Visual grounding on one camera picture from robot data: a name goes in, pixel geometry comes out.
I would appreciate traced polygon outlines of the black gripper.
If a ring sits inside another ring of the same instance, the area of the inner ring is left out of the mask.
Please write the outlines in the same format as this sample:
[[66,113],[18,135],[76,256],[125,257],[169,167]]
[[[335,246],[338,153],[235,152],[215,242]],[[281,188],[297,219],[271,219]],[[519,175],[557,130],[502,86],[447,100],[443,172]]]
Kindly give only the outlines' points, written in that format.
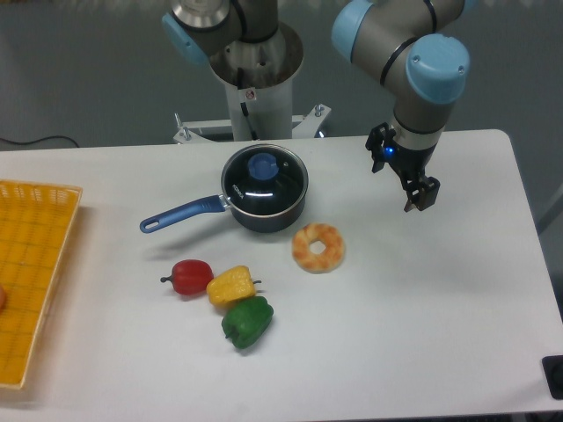
[[426,165],[435,146],[407,147],[406,141],[399,139],[398,130],[386,122],[373,127],[369,133],[365,147],[373,160],[371,171],[377,173],[388,164],[402,178],[407,197],[405,212],[424,211],[435,204],[440,182],[437,178],[426,177]]

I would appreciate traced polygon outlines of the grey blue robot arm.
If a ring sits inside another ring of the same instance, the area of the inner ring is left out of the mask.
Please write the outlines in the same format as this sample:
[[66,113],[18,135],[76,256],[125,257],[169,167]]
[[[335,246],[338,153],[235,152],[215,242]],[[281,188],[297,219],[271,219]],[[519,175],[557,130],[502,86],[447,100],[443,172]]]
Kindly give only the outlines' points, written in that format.
[[[440,184],[426,167],[462,95],[470,56],[442,29],[467,1],[351,1],[334,20],[333,47],[395,98],[391,119],[366,143],[374,171],[391,167],[407,209],[435,203]],[[291,135],[292,81],[303,43],[282,23],[275,1],[174,1],[162,19],[179,54],[207,63],[225,88],[236,140]]]

